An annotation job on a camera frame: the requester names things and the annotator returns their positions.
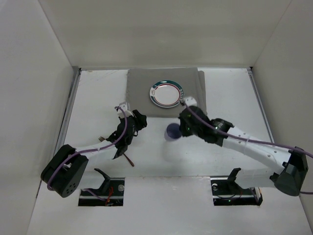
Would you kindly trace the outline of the brown wooden spoon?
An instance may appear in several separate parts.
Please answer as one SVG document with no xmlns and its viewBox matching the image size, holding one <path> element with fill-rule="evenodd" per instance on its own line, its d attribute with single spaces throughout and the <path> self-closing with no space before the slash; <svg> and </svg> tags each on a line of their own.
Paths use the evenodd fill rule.
<svg viewBox="0 0 313 235">
<path fill-rule="evenodd" d="M 125 153 L 123 154 L 123 156 L 127 159 L 127 161 L 130 163 L 130 165 L 131 165 L 132 167 L 135 166 L 134 163 L 132 162 L 132 160 L 131 160 Z"/>
</svg>

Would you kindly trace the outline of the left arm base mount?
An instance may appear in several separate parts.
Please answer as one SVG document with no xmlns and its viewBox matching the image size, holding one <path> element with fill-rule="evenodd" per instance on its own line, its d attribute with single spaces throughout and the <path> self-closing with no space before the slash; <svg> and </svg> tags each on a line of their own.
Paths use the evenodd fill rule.
<svg viewBox="0 0 313 235">
<path fill-rule="evenodd" d="M 85 172 L 79 185 L 78 206 L 120 207 L 123 206 L 125 179 L 112 178 L 95 168 Z"/>
</svg>

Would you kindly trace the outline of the white plate with green rim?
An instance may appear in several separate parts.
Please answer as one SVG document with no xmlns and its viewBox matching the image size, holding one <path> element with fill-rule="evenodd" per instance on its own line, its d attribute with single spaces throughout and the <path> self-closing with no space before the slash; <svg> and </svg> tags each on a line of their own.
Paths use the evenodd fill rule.
<svg viewBox="0 0 313 235">
<path fill-rule="evenodd" d="M 184 97 L 182 86 L 172 80 L 156 82 L 149 91 L 151 101 L 161 108 L 173 108 L 180 104 Z"/>
</svg>

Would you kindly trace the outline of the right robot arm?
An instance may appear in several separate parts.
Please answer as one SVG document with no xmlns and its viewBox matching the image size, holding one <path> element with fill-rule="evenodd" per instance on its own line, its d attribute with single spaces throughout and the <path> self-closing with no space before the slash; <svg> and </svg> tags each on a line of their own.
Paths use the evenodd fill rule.
<svg viewBox="0 0 313 235">
<path fill-rule="evenodd" d="M 258 140 L 221 118 L 209 119 L 196 106 L 186 106 L 179 114 L 182 136 L 195 135 L 206 143 L 242 153 L 265 169 L 235 169 L 229 175 L 241 188 L 273 187 L 289 196 L 298 196 L 308 172 L 307 157 L 312 154 L 299 147 L 290 147 Z"/>
</svg>

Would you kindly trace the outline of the grey cloth placemat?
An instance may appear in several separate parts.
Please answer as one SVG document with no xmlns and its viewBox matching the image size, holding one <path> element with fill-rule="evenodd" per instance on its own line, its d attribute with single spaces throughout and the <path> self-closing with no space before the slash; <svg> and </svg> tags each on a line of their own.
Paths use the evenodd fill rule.
<svg viewBox="0 0 313 235">
<path fill-rule="evenodd" d="M 197 68 L 130 69 L 127 73 L 126 102 L 132 110 L 152 118 L 177 118 L 183 106 L 161 108 L 150 99 L 151 87 L 160 81 L 173 81 L 182 86 L 184 96 L 191 96 L 206 112 L 205 73 Z"/>
</svg>

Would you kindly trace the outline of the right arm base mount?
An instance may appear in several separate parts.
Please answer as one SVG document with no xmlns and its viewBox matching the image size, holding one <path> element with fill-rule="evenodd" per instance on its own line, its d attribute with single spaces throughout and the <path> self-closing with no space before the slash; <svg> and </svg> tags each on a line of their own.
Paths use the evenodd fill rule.
<svg viewBox="0 0 313 235">
<path fill-rule="evenodd" d="M 236 182 L 240 168 L 228 176 L 210 178 L 214 206 L 260 206 L 263 196 L 259 188 L 242 188 Z"/>
</svg>

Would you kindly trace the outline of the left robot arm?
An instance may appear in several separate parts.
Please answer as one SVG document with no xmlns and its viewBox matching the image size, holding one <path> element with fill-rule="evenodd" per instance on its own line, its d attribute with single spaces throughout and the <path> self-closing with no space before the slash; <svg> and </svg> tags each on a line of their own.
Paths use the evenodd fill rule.
<svg viewBox="0 0 313 235">
<path fill-rule="evenodd" d="M 66 198 L 78 188 L 91 158 L 115 160 L 125 154 L 133 138 L 147 127 L 147 116 L 138 110 L 123 111 L 120 107 L 117 110 L 122 117 L 108 138 L 81 148 L 65 144 L 57 151 L 41 173 L 41 180 L 47 184 L 48 190 Z"/>
</svg>

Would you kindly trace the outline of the purple plastic cup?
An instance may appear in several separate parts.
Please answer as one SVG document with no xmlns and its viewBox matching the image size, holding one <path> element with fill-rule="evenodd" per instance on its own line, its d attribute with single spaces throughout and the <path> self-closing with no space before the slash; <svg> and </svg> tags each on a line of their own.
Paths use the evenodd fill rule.
<svg viewBox="0 0 313 235">
<path fill-rule="evenodd" d="M 182 133 L 179 129 L 178 123 L 170 123 L 164 132 L 164 138 L 166 141 L 176 141 L 182 137 Z"/>
</svg>

